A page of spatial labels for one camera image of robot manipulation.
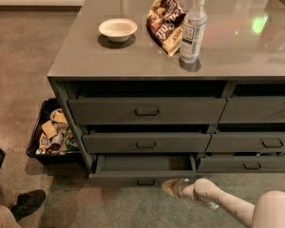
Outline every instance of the drawer handle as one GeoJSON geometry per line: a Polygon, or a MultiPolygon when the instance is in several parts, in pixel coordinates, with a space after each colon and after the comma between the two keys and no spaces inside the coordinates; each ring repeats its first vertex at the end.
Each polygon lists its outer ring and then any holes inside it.
{"type": "Polygon", "coordinates": [[[284,144],[282,141],[279,141],[279,145],[270,146],[270,145],[267,145],[264,141],[262,141],[262,144],[265,148],[282,148],[282,147],[284,147],[284,144]]]}
{"type": "Polygon", "coordinates": [[[153,142],[149,145],[140,145],[139,143],[136,142],[136,147],[139,148],[139,149],[142,149],[142,148],[156,148],[156,143],[153,142]]]}
{"type": "Polygon", "coordinates": [[[138,186],[154,186],[155,180],[152,180],[151,182],[140,182],[139,180],[136,180],[136,183],[138,186]]]}
{"type": "Polygon", "coordinates": [[[257,167],[247,167],[245,165],[245,163],[243,164],[245,170],[248,170],[248,171],[257,171],[257,170],[260,170],[262,168],[262,166],[260,165],[260,163],[257,164],[258,166],[257,167]]]}
{"type": "Polygon", "coordinates": [[[138,109],[135,109],[135,115],[137,117],[156,117],[160,115],[160,110],[156,109],[154,112],[151,113],[141,113],[138,109]]]}

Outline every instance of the black basket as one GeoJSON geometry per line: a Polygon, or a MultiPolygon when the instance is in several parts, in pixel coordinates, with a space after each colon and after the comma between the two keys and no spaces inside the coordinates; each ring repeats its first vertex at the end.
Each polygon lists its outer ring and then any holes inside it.
{"type": "Polygon", "coordinates": [[[39,139],[42,134],[42,124],[46,123],[50,119],[50,113],[57,108],[60,108],[57,99],[51,98],[43,102],[37,123],[28,144],[27,154],[29,157],[37,159],[42,164],[82,162],[83,156],[80,151],[62,151],[40,155],[36,154],[36,150],[39,148],[39,139]]]}

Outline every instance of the floor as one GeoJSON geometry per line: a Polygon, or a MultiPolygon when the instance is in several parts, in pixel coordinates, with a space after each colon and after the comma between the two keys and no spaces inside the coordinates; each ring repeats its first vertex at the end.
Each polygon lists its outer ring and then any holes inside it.
{"type": "MultiPolygon", "coordinates": [[[[0,11],[0,178],[22,192],[42,188],[45,204],[23,228],[241,227],[221,208],[211,211],[167,196],[158,187],[93,186],[79,163],[41,164],[27,148],[42,102],[54,97],[47,74],[77,12],[0,11]]],[[[285,174],[212,174],[221,189],[256,203],[285,191],[285,174]]]]}

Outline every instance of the chocolate snack bag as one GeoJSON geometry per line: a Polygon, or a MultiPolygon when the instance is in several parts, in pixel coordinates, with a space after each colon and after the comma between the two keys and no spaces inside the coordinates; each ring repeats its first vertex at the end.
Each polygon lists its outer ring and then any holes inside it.
{"type": "Polygon", "coordinates": [[[169,56],[180,48],[184,16],[178,0],[155,0],[147,15],[149,33],[169,56]]]}

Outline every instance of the plastic bottle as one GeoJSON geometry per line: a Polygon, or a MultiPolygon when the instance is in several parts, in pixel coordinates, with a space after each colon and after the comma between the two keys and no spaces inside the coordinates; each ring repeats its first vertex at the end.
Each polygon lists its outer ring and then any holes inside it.
{"type": "Polygon", "coordinates": [[[193,0],[192,8],[184,17],[180,58],[187,64],[195,63],[200,55],[202,36],[207,22],[204,1],[193,0]]]}

